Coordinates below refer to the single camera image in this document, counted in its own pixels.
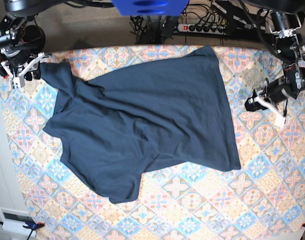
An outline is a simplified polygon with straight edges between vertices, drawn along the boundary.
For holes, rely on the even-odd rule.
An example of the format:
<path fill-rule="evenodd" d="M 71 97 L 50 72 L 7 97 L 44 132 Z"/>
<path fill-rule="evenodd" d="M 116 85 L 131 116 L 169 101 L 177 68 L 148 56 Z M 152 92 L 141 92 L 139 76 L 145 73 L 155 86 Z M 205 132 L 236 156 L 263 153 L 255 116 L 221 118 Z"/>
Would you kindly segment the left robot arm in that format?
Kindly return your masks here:
<path fill-rule="evenodd" d="M 283 128 L 287 121 L 288 99 L 297 99 L 305 90 L 305 45 L 297 30 L 305 18 L 305 0 L 249 0 L 249 5 L 259 10 L 250 21 L 256 25 L 260 41 L 266 49 L 282 62 L 283 76 L 253 90 L 244 106 L 247 111 L 270 110 L 275 115 L 275 125 Z M 264 38 L 260 29 L 265 13 L 271 17 L 270 33 L 275 36 L 275 45 Z"/>

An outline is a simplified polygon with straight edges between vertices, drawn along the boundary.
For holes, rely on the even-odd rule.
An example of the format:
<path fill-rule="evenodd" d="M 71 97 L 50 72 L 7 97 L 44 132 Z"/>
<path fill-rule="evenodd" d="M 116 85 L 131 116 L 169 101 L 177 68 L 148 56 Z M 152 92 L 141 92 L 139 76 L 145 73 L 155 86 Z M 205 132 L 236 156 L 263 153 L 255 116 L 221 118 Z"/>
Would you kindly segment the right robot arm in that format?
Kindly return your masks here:
<path fill-rule="evenodd" d="M 36 17 L 7 14 L 0 23 L 0 75 L 8 79 L 11 89 L 41 79 L 40 61 L 46 57 L 46 36 L 36 23 L 28 24 L 35 22 Z"/>

